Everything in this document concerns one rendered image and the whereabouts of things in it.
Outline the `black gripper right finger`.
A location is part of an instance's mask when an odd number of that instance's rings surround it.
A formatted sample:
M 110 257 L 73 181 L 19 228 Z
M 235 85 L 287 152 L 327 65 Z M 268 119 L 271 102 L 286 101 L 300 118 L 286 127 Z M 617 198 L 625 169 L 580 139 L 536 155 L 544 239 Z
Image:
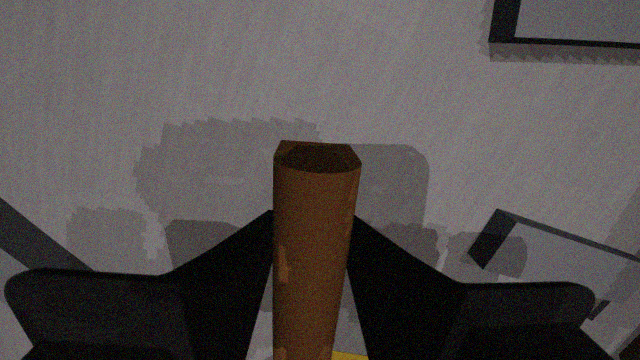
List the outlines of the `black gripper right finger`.
M 355 215 L 346 267 L 369 360 L 454 360 L 475 328 L 581 327 L 595 304 L 568 281 L 454 281 Z

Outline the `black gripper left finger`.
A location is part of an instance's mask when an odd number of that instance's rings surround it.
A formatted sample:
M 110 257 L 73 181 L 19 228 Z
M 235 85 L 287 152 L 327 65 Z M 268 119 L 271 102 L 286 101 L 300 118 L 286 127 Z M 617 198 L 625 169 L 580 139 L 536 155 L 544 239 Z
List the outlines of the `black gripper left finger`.
M 245 360 L 272 267 L 273 210 L 162 275 L 39 268 L 4 296 L 40 340 L 163 348 L 174 360 Z

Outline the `brown cylinder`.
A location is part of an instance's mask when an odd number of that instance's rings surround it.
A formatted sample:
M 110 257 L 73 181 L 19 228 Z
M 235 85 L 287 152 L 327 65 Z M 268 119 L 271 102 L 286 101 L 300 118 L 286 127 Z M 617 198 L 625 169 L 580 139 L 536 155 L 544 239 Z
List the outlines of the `brown cylinder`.
M 361 168 L 348 144 L 273 155 L 273 360 L 332 360 Z

